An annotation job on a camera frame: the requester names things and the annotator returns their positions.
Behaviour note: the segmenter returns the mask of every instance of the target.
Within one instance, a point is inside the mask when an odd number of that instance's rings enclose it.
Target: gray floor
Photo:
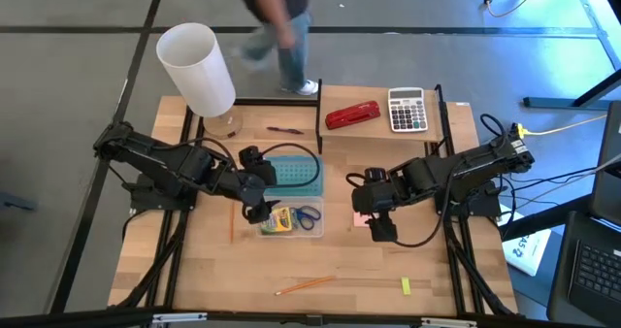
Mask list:
[[[312,13],[315,25],[321,26],[591,27],[579,0],[533,0],[502,19],[484,13],[480,1],[312,0]],[[496,11],[516,1],[494,0]],[[0,0],[0,26],[140,26],[149,2]],[[596,8],[607,14],[605,7]],[[240,0],[162,0],[155,25],[183,21],[256,24]],[[618,23],[611,25],[612,30]],[[126,116],[146,133],[160,96],[178,93],[154,55],[158,37],[148,41]],[[218,35],[238,96],[282,97],[274,55],[272,69],[264,74],[249,74],[231,56],[244,38]],[[0,190],[39,204],[34,213],[0,212],[0,316],[45,309],[94,168],[92,143],[114,112],[137,40],[135,34],[0,34]],[[447,100],[471,102],[476,115],[489,113],[506,125],[519,121],[533,131],[599,113],[526,110],[519,104],[522,97],[574,97],[613,71],[598,39],[584,36],[312,34],[310,49],[310,78],[374,86],[440,83]],[[619,92],[610,96],[619,97]],[[520,178],[595,165],[603,128],[604,122],[598,121],[563,134],[529,138],[537,163]],[[482,126],[478,130],[482,142],[490,138]],[[119,170],[128,178],[135,175],[124,167]],[[567,201],[588,192],[591,183],[583,180],[574,192],[559,190],[542,200]],[[519,195],[533,197],[547,188]],[[69,310],[105,307],[127,198],[118,181],[108,177]],[[530,204],[521,212],[545,208]],[[522,312],[541,317],[529,299],[518,297],[518,303]]]

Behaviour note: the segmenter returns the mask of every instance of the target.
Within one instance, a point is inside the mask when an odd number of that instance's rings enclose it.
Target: jeans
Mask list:
[[[296,43],[291,49],[278,48],[278,66],[280,68],[280,82],[283,88],[299,90],[306,83],[304,68],[309,56],[309,26],[311,15],[304,12],[289,22],[295,34]],[[276,29],[271,24],[264,24],[258,28],[242,46],[242,53],[250,60],[262,60],[278,45]]]

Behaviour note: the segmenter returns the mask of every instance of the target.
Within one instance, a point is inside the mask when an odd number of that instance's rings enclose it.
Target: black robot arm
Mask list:
[[[125,162],[138,169],[137,183],[124,183],[132,195],[132,208],[178,209],[195,190],[241,201],[250,223],[269,218],[263,193],[275,185],[276,171],[257,147],[240,152],[243,169],[229,155],[201,146],[168,145],[136,133],[127,122],[110,124],[94,145],[95,154],[107,161]]]
[[[351,201],[360,214],[379,214],[379,218],[369,220],[375,241],[393,241],[397,238],[396,228],[388,212],[435,197],[438,208],[447,200],[446,213],[455,215],[481,187],[493,188],[492,178],[524,173],[534,161],[524,143],[509,134],[446,158],[414,158],[387,173],[381,168],[369,168],[365,170],[364,184],[351,193]]]

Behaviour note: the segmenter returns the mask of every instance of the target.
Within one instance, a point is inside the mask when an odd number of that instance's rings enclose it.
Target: laptop keyboard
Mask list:
[[[621,258],[580,242],[575,284],[621,303]]]

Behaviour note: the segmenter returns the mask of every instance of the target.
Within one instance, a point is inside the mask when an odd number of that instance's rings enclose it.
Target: pink sticky note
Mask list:
[[[365,222],[369,220],[371,217],[368,215],[362,215],[360,213],[353,213],[353,226],[354,227],[369,227]]]

